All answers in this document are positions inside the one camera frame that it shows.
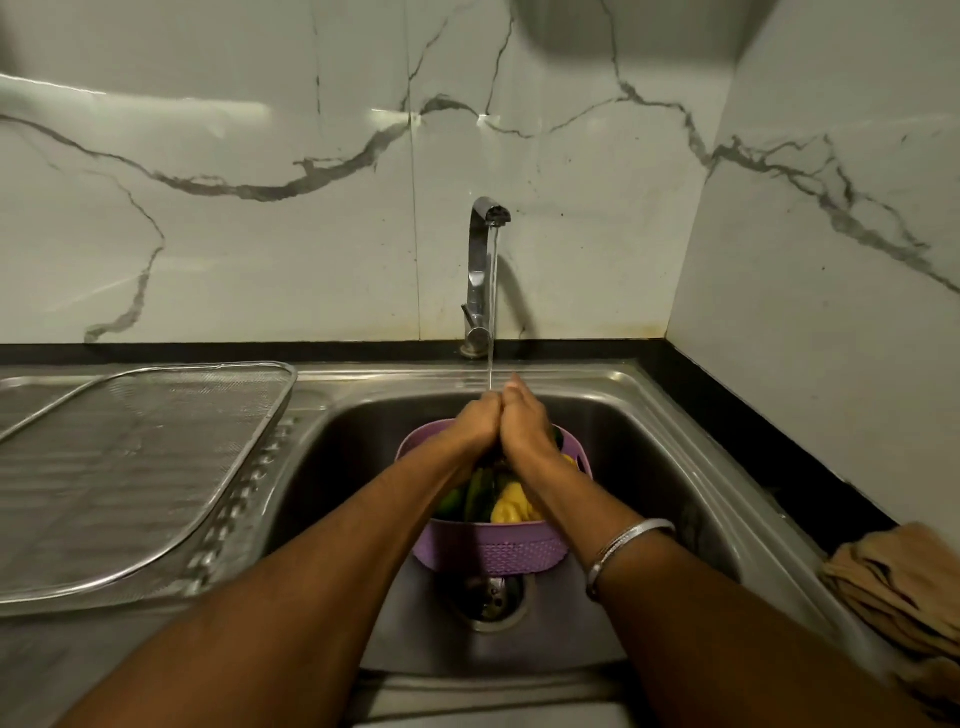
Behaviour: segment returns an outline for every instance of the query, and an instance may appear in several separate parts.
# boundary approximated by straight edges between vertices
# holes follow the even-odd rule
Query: hand
[[[458,438],[470,463],[493,447],[500,432],[503,402],[496,392],[486,392],[470,402],[445,432]]]
[[[500,442],[515,470],[533,458],[560,454],[546,407],[516,374],[503,388]]]

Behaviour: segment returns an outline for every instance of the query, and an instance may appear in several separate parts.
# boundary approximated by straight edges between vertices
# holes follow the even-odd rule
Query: running water
[[[493,229],[493,241],[490,244],[488,255],[490,263],[487,270],[490,271],[490,278],[487,281],[487,310],[490,312],[487,326],[490,329],[490,345],[487,348],[487,388],[493,389],[493,345],[496,342],[496,242],[500,237],[500,228]]]

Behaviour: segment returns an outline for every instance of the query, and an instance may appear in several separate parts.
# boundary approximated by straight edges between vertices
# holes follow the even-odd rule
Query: purple colander
[[[418,427],[400,444],[396,459],[452,424],[453,420],[438,420]],[[579,458],[584,471],[593,477],[583,446],[562,427],[560,431],[564,434],[563,453],[574,460]],[[428,569],[487,576],[553,569],[568,551],[546,521],[461,523],[430,519],[414,545],[414,556]]]

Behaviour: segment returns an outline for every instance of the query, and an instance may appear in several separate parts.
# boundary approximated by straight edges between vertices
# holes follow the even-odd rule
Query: brown cloth
[[[929,713],[960,716],[960,558],[929,528],[908,523],[840,546],[822,578],[861,619],[920,659],[898,677]]]

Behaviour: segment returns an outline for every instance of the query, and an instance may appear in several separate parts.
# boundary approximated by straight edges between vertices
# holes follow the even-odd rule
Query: chrome faucet
[[[470,211],[467,302],[461,306],[467,317],[467,334],[460,353],[467,359],[487,355],[493,339],[496,308],[496,230],[489,250],[491,228],[502,228],[511,220],[510,211],[489,197],[477,198]]]

